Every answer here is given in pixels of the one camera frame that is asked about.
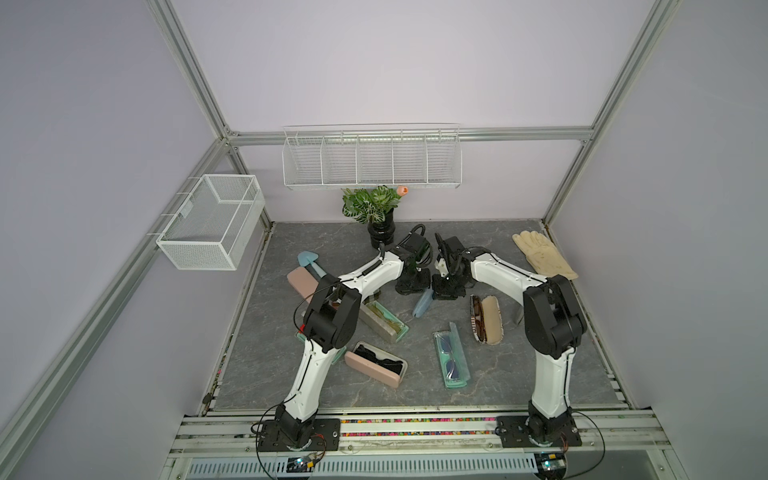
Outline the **blue case orange lining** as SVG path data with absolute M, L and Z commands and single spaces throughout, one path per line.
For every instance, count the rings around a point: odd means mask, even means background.
M 424 290 L 412 311 L 414 318 L 422 318 L 424 316 L 433 302 L 433 295 L 434 291 L 431 288 Z

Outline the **grey fabric glasses case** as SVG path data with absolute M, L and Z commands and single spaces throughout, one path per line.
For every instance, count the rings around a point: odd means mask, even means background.
M 524 318 L 524 308 L 520 306 L 513 317 L 513 325 L 515 327 L 519 326 Z

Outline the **pink hard glasses case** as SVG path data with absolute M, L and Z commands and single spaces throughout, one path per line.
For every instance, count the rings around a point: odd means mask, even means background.
M 294 290 L 310 303 L 318 287 L 318 281 L 305 267 L 297 267 L 287 274 L 287 280 Z

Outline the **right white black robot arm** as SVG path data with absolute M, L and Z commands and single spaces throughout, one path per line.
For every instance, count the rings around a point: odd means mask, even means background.
M 586 321 L 570 280 L 545 277 L 515 266 L 484 247 L 466 247 L 457 237 L 435 235 L 438 272 L 432 286 L 439 299 L 455 300 L 476 283 L 487 284 L 522 307 L 524 330 L 535 350 L 533 393 L 525 423 L 530 441 L 579 446 L 570 404 L 573 360 Z

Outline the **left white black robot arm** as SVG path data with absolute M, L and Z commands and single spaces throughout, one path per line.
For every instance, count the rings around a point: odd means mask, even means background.
M 299 369 L 287 397 L 275 407 L 276 425 L 290 448 L 310 444 L 331 362 L 355 333 L 364 300 L 391 281 L 400 295 L 424 292 L 431 282 L 431 261 L 426 226 L 418 224 L 396 245 L 381 246 L 378 255 L 360 268 L 340 277 L 320 277 L 297 327 L 305 337 Z

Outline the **grey case mint lining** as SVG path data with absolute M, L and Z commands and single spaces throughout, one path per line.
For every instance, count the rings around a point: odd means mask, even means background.
M 398 343 L 409 331 L 404 322 L 378 301 L 362 304 L 359 319 L 389 343 Z

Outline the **mint case blue glasses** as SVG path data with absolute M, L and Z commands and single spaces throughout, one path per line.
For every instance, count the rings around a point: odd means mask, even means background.
M 459 389 L 468 385 L 471 374 L 455 322 L 450 322 L 445 331 L 433 334 L 438 362 L 444 386 Z

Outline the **pink case black sunglasses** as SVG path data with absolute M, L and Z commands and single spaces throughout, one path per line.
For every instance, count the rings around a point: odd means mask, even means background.
M 391 358 L 394 360 L 402 360 L 404 363 L 402 373 L 400 375 L 397 375 L 389 370 L 386 370 L 356 355 L 354 353 L 354 350 L 360 345 L 363 345 L 369 348 L 370 350 L 376 352 L 380 357 Z M 358 342 L 351 351 L 347 351 L 344 354 L 344 361 L 346 365 L 352 368 L 353 370 L 358 371 L 359 373 L 365 374 L 370 378 L 388 387 L 391 387 L 393 389 L 397 389 L 400 386 L 400 384 L 402 383 L 403 377 L 408 370 L 408 362 L 406 360 L 400 357 L 397 357 L 394 354 L 391 354 L 390 352 L 382 350 L 381 348 L 378 348 L 374 345 L 366 343 L 364 341 Z

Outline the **grey mint case red sunglasses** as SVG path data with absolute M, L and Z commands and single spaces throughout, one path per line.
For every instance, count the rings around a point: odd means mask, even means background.
M 301 332 L 297 332 L 297 333 L 296 333 L 296 338 L 297 338 L 298 340 L 302 341 L 302 342 L 306 342 L 306 341 L 307 341 L 307 338 L 306 338 L 306 336 L 305 336 L 304 334 L 302 334 Z M 332 365 L 335 365 L 335 364 L 337 364 L 337 363 L 338 363 L 340 360 L 342 360 L 342 359 L 343 359 L 343 356 L 344 356 L 344 354 L 346 353 L 346 351 L 347 351 L 347 347 L 346 347 L 346 346 L 342 346 L 342 347 L 341 347 L 341 348 L 340 348 L 340 349 L 339 349 L 339 350 L 336 352 L 336 354 L 334 355 L 334 357 L 333 357 L 333 359 L 332 359 L 332 361 L 331 361 L 331 364 L 332 364 Z

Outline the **green plant in black vase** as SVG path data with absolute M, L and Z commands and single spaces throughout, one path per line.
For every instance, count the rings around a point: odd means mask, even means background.
M 394 209 L 409 193 L 405 185 L 375 188 L 346 188 L 342 196 L 342 214 L 367 227 L 371 245 L 378 249 L 394 241 Z

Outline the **beige work glove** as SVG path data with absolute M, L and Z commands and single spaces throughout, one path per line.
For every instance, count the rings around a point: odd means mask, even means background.
M 554 243 L 535 231 L 522 231 L 512 239 L 535 271 L 545 277 L 562 275 L 575 280 L 578 274 L 571 268 Z

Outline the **teal plastic scraper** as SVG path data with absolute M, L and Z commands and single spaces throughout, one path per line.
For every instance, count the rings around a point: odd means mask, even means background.
M 298 263 L 305 268 L 316 280 L 327 275 L 318 262 L 319 255 L 312 251 L 302 251 L 297 255 Z

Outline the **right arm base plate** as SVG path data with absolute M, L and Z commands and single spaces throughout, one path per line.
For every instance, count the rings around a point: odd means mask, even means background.
M 582 439 L 570 411 L 555 418 L 538 414 L 498 416 L 494 434 L 503 448 L 579 447 Z

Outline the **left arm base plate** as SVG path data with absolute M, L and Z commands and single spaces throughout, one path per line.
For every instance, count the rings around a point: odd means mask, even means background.
M 301 424 L 290 419 L 265 420 L 256 430 L 260 452 L 337 451 L 340 439 L 338 418 L 310 419 Z

